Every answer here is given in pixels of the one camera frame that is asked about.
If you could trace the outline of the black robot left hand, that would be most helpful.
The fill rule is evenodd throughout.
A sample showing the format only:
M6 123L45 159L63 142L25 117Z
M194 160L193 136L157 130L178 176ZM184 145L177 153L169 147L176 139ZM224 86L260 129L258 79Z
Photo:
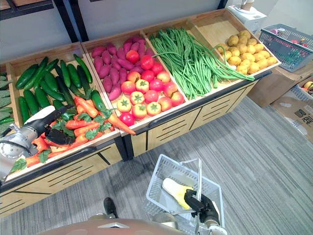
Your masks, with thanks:
M64 114L67 111L67 109L72 108L73 106L74 105L66 105L62 106L59 109L56 109L52 105L47 106L40 110L39 112L37 112L31 118L29 118L24 124L23 128L27 127L29 129L32 129L37 133L37 137L39 137L39 135L41 135L42 133L45 133L45 137L48 140L58 145L73 144L75 142L74 137L70 137L66 133L57 129L53 129L50 126L62 114Z

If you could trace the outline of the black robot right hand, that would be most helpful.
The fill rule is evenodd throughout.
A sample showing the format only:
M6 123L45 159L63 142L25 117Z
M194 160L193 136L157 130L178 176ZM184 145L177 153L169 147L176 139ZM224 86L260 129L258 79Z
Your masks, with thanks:
M194 195L197 192L192 189L187 189L184 194L184 200L187 205L191 207L195 212L192 212L193 217L198 216L200 222L203 224L217 224L220 225L219 214L216 207L213 204L213 201L201 194L200 201L197 200Z

